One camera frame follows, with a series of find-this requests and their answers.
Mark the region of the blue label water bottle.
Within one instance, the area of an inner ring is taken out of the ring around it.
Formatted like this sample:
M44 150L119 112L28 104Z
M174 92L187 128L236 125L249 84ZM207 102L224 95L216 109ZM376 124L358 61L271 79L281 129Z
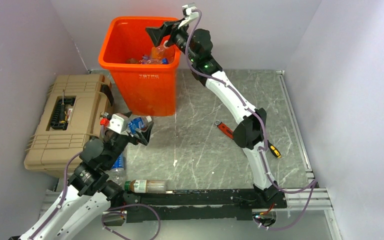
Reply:
M122 185L126 181L125 158L123 153L118 156L107 174L109 175L109 179L118 185Z
M147 61L151 65L168 65L169 60L166 57L163 58L152 58Z

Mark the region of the small orange bottle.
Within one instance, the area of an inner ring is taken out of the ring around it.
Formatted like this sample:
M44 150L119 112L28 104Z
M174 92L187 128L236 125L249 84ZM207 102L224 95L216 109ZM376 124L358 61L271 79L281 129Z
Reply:
M139 64L140 62L136 58L129 58L125 61L126 64Z

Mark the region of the brown tea bottle green cap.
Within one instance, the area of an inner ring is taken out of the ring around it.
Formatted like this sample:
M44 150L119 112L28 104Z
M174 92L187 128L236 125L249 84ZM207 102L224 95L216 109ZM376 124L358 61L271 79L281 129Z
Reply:
M128 180L123 187L125 191L138 194L165 194L167 191L167 183L164 180Z

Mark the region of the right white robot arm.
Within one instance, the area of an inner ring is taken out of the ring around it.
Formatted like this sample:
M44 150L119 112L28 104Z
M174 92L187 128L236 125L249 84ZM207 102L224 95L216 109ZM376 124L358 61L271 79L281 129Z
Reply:
M232 114L237 123L232 132L233 141L242 148L251 167L256 203L267 208L280 191L276 188L277 182L270 172L265 152L270 151L277 158L281 157L279 150L267 137L267 112L247 101L228 79L212 56L210 32L199 28L187 33L187 29L186 26L180 26L179 21L165 21L161 27L146 27L145 31L154 46L167 38L167 47L176 46L184 53L194 78L211 90Z

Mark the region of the large orange juice bottle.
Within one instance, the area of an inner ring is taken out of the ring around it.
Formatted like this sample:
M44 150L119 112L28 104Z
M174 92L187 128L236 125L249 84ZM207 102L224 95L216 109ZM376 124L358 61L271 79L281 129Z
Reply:
M167 58L169 61L169 64L171 64L174 61L176 50L173 46L166 47L165 42L163 42L161 45L157 47L153 47L151 49L150 57L152 59Z

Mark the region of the blue label bottle white cap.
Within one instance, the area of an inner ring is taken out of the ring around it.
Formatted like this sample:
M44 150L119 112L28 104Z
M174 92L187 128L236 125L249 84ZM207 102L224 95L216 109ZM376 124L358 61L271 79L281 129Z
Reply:
M153 122L151 116L139 116L130 120L127 124L127 132L131 135L139 135L147 130Z

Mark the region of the blue crushed bottle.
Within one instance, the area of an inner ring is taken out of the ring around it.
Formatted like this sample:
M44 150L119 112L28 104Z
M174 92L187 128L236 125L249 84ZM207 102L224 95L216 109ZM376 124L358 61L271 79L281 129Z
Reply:
M149 55L144 54L139 60L139 64L148 65L152 63L152 58Z

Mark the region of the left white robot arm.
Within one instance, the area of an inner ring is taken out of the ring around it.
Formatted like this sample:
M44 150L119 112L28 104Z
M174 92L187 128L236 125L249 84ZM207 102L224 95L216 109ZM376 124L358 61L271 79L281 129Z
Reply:
M13 240L71 240L93 219L107 209L117 210L125 203L123 188L109 179L107 171L128 144L146 146L153 123L136 135L112 133L107 140L92 137L81 152L74 155L81 162L71 176L64 171L60 195L25 233Z

